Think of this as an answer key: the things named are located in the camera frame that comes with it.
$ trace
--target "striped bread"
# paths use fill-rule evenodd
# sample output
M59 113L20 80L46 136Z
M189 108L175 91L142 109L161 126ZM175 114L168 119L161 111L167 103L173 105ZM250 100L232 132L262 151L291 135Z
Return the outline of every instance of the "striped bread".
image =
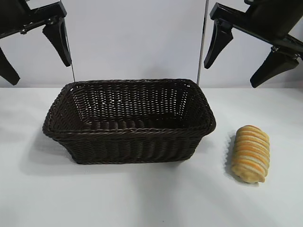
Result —
M232 156L232 171L248 183L264 182L269 168L269 136L246 125L237 130Z

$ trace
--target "basket rim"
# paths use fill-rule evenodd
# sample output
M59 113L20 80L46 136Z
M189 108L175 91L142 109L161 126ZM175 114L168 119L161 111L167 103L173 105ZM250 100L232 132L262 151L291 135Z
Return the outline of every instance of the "basket rim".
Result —
M58 130L58 129L51 129L50 128L50 112L56 112L59 111L60 107L62 106L62 102L65 99L66 95L68 94L68 92L73 89L73 87L75 87L76 85L93 85L93 84L99 84L99 83L113 83L113 82L121 82L121 83L142 83L142 82L146 82L146 83L161 83L161 82L186 82L189 83L193 86L195 86L196 88L198 88L201 91L201 95L203 96L203 98L205 99L206 103L207 103L207 107L209 109L208 111L208 115L210 115L210 121L208 122L208 124L205 126L193 126L193 127L187 127L187 128L175 128L175 129L170 129L170 128L164 128L164 129L160 129L160 128L127 128L127 129L110 129L110 130L105 130L105 129L97 129L97 130ZM83 139L84 137L89 137L91 138L91 136L113 136L113 135L120 135L123 136L124 134L127 134L128 137L130 135L137 137L137 136L173 136L173 135L177 135L180 133L184 133L182 135L182 137L186 137L187 134L189 137L194 136L194 134L197 134L199 136L201 136L202 132L203 132L203 136L210 134L212 131L214 131L216 128L216 121L214 118L214 114L208 104L208 101L205 97L205 95L203 94L201 88L192 80L190 79L112 79L112 80L88 80L88 81L77 81L77 82L72 82L69 83L67 85L65 85L60 94L57 96L57 98L54 100L54 102L52 103L47 116L45 118L45 122L43 124L43 132L45 135L55 138L57 136L60 136L60 138L62 138L63 135L66 135L67 138L69 138L70 136L73 137L81 137L81 139Z

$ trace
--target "bread roll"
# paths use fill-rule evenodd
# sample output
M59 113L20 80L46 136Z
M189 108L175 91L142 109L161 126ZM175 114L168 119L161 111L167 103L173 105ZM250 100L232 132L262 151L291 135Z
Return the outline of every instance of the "bread roll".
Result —
M232 171L247 183L265 182L269 168L269 136L256 126L237 130Z

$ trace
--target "dark brown wicker basket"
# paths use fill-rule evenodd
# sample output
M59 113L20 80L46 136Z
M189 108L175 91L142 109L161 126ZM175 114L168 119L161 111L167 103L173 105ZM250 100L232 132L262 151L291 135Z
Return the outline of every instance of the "dark brown wicker basket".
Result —
M215 126L191 80L98 80L66 85L43 132L79 164L122 164L188 159Z

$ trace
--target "metal rod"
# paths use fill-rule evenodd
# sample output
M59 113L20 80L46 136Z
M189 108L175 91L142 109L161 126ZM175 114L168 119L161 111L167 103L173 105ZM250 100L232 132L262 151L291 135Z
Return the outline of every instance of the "metal rod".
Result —
M202 68L202 61L203 61L203 47L204 47L204 41L205 41L205 28L206 28L206 23L207 23L207 18L208 18L208 5L209 5L209 0L206 0L205 11L204 11L204 20L203 20L203 29L202 29L202 38L201 38L201 49L200 49L200 56L199 56L198 75L197 75L198 86L200 83L201 68Z

